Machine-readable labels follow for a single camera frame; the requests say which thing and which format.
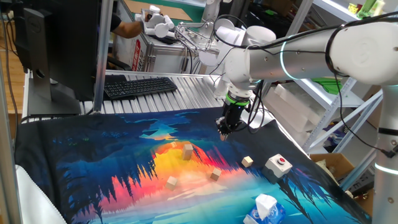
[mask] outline black keyboard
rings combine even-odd
[[[169,78],[148,78],[144,80],[105,83],[105,93],[111,100],[126,96],[142,96],[176,90],[177,86]]]

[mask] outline person's arm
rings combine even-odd
[[[137,37],[142,32],[142,22],[120,22],[112,32],[124,38]]]

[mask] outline monitor stand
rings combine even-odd
[[[29,79],[27,113],[32,116],[77,115],[81,113],[80,102],[75,99],[73,90],[61,84],[50,85],[51,99],[35,91],[33,78]]]
[[[50,83],[46,24],[51,13],[24,9],[24,15],[33,74],[29,80],[28,115],[80,114],[74,92],[60,83]]]

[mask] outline small wooden block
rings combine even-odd
[[[166,187],[170,190],[174,190],[176,184],[177,184],[177,178],[170,176],[169,179],[167,180]]]
[[[221,170],[214,168],[213,173],[211,173],[210,178],[217,181],[221,175]]]
[[[193,147],[191,144],[184,145],[184,149],[182,150],[182,159],[190,160],[193,153]]]
[[[245,158],[243,158],[242,164],[245,167],[249,167],[249,166],[251,166],[251,164],[253,164],[253,160],[250,158],[250,156],[246,156]]]

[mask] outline computer monitor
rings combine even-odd
[[[28,113],[79,114],[75,93],[93,98],[101,1],[23,0],[11,9],[18,56],[33,74]]]

